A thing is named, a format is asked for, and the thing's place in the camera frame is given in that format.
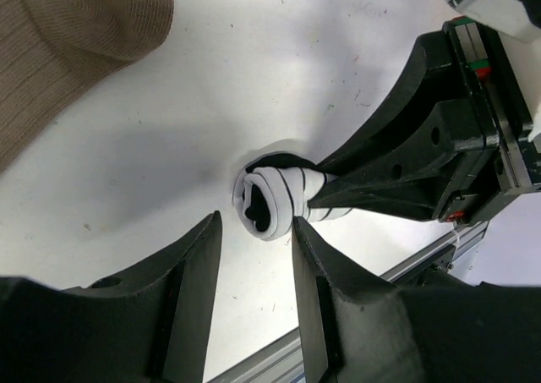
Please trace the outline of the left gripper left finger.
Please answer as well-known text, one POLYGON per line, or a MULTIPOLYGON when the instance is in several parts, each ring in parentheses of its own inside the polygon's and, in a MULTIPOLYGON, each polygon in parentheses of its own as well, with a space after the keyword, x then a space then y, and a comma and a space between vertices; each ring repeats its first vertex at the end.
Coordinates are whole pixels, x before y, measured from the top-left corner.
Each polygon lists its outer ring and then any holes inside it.
POLYGON ((221 260, 219 212, 89 287, 1 280, 4 382, 200 382, 221 260))

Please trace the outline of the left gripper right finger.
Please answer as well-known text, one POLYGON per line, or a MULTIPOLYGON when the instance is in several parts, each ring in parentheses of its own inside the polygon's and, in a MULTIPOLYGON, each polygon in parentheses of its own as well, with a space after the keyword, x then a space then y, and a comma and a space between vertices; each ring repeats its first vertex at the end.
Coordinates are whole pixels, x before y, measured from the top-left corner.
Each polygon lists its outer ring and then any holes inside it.
POLYGON ((540 379, 538 287, 396 287, 358 314, 369 329, 336 382, 540 379))

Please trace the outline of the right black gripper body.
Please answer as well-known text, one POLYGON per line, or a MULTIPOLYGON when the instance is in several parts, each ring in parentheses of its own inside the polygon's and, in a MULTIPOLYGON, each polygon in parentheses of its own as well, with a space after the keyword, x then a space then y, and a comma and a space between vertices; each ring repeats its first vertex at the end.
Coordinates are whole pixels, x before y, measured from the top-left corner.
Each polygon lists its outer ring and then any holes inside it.
POLYGON ((497 131, 495 151, 458 195, 467 203, 445 215, 470 225, 490 220, 523 194, 540 191, 540 148, 527 140, 533 119, 499 34, 468 17, 444 23, 443 31, 497 131))

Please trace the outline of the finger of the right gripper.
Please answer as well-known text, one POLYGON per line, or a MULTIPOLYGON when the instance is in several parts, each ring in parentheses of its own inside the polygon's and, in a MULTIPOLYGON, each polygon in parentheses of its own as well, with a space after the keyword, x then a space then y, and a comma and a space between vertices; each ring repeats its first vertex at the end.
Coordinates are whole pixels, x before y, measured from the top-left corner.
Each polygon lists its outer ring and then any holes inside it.
POLYGON ((318 168, 343 175, 402 144, 439 101, 456 97, 456 65, 443 32, 417 38, 398 80, 367 121, 318 168))
POLYGON ((488 107, 476 108, 466 99, 441 101, 404 142, 328 183, 311 205, 442 221, 497 143, 488 107))

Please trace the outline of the white black striped sock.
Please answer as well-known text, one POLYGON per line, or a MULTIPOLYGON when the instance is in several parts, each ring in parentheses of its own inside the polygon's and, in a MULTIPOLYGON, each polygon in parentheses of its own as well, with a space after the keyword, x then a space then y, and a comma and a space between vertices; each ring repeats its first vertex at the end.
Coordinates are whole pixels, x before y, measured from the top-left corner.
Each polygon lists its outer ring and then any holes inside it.
POLYGON ((248 164, 235 182, 232 202, 256 238, 273 241, 291 231, 295 217, 322 222, 345 216, 347 208, 312 208, 309 202, 336 177, 300 156, 274 153, 248 164))

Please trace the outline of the brown sock red stripes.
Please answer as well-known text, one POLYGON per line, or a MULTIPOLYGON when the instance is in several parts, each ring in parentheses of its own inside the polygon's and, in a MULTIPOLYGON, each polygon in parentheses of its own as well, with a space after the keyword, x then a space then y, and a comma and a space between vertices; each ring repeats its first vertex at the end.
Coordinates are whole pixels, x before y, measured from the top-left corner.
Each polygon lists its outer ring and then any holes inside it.
POLYGON ((174 0, 1 0, 1 168, 85 92, 155 51, 174 0))

